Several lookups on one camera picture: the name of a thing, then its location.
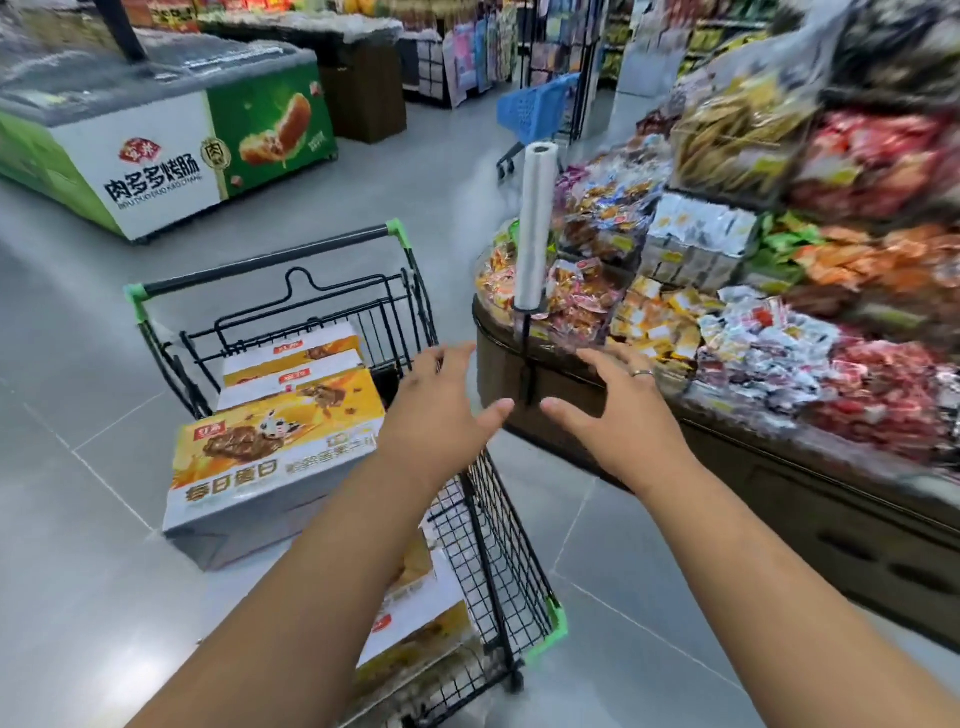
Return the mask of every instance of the cart wheel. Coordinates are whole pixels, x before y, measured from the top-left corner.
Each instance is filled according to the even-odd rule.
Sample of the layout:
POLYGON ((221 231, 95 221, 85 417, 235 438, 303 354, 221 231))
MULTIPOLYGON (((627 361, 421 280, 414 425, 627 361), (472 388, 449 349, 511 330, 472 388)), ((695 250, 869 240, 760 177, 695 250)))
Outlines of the cart wheel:
POLYGON ((518 692, 523 691, 523 673, 519 670, 516 670, 510 674, 510 679, 507 680, 507 692, 510 695, 516 695, 518 692))

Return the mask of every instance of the cart basket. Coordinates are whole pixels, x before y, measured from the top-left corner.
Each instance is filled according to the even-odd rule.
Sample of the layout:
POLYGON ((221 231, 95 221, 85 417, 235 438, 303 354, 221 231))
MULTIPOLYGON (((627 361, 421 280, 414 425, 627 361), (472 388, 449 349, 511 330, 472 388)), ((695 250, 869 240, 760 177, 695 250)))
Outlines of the cart basket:
POLYGON ((567 92, 579 81, 579 73, 568 73, 501 96, 496 102, 496 123, 515 133, 524 146, 553 136, 564 122, 567 92))
MULTIPOLYGON (((221 390, 213 373, 215 362, 238 352, 350 321, 389 407, 413 357, 438 343, 420 268, 398 220, 199 273, 128 285, 125 294, 161 374, 195 419, 213 414, 207 396, 221 390), (332 285, 315 281, 314 273, 319 275, 324 267, 316 261, 310 266, 309 258, 390 236, 405 255, 406 264, 397 272, 332 285), (193 333, 167 332, 162 339, 157 334, 160 327, 151 321, 149 300, 285 263, 294 265, 282 277, 278 273, 285 293, 275 300, 219 316, 193 333)), ((362 715, 350 716, 357 725, 432 727, 501 682, 518 691, 525 662, 566 634, 563 608, 486 450, 446 484, 428 519, 457 572, 478 637, 362 715)))

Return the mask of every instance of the cardboard box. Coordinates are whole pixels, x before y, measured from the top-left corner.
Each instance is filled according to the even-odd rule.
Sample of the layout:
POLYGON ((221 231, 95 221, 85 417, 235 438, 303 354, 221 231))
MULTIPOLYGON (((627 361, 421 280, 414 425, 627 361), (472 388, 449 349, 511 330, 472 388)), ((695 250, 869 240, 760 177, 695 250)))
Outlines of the cardboard box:
MULTIPOLYGON (((322 389, 318 389, 318 384, 328 389, 335 386, 335 382, 324 384, 327 379, 336 379, 338 374, 358 367, 363 367, 363 360, 360 358, 360 354, 351 349, 347 352, 335 353, 319 361, 298 364, 294 369, 249 379, 234 387, 225 387, 217 401, 217 411, 223 412, 225 409, 231 409, 247 402, 263 400, 267 397, 295 390, 302 392, 305 397, 317 395, 318 402, 321 402, 319 393, 322 389)), ((327 406, 335 405, 337 397, 339 395, 331 392, 324 401, 327 402, 327 406)))
POLYGON ((180 431, 164 535, 201 569, 219 569, 300 533, 357 460, 376 450, 384 409, 370 372, 248 402, 180 431))
POLYGON ((224 386, 235 387, 250 379, 295 369, 351 349, 360 353, 360 339, 350 323, 318 328, 296 338, 228 356, 224 359, 224 386))
POLYGON ((353 676, 349 714, 368 710, 476 634, 460 580, 442 548, 433 573, 384 604, 353 676))

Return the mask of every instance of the cart handle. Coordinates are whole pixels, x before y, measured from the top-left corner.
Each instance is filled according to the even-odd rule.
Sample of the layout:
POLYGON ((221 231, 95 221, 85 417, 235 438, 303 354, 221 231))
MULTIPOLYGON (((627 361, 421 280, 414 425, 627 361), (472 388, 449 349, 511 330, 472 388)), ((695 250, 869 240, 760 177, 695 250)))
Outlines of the cart handle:
POLYGON ((145 324, 150 319, 144 303, 157 296, 163 296, 167 293, 182 291, 184 288, 192 288, 195 285, 203 283, 212 283, 214 280, 233 278, 242 276, 250 271, 257 271, 261 268, 269 268, 272 265, 280 263, 289 263, 291 260, 300 260, 301 258, 319 255, 320 253, 329 253, 338 251, 341 248, 349 248, 351 245, 370 242, 381 237, 392 235, 399 241, 400 247, 409 255, 411 252, 410 239, 407 237, 407 231, 396 218, 388 221, 384 225, 377 225, 374 228, 364 228, 359 231, 347 232, 343 235, 330 237, 326 240, 319 240, 315 243, 306 243, 296 248, 288 248, 276 253, 267 253, 266 255, 257 255, 238 260, 235 263, 228 263, 219 268, 209 268, 197 273, 189 273, 185 276, 159 280, 155 283, 129 283, 124 286, 124 296, 133 306, 136 314, 136 322, 145 324))

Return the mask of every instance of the gray tile floor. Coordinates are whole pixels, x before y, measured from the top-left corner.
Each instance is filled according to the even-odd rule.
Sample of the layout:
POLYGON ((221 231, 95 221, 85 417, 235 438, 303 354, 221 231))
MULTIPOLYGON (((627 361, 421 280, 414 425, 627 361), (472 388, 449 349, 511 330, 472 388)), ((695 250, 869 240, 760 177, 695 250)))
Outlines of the gray tile floor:
MULTIPOLYGON (((629 129, 631 120, 627 120, 629 129)), ((471 338, 471 266, 518 210, 494 162, 513 142, 494 99, 409 107, 407 133, 310 170, 133 248, 0 182, 0 705, 17 728, 124 723, 277 558, 212 574, 160 526, 186 413, 120 289, 399 217, 445 340, 471 338)), ((390 246, 317 266, 335 282, 398 266, 390 246)), ((152 306, 174 330, 282 294, 277 276, 152 306)), ((528 668, 521 696, 491 693, 462 724, 752 726, 737 685, 640 505, 506 434, 491 444, 565 605, 570 636, 528 668)), ((957 656, 887 623, 960 692, 957 656)))

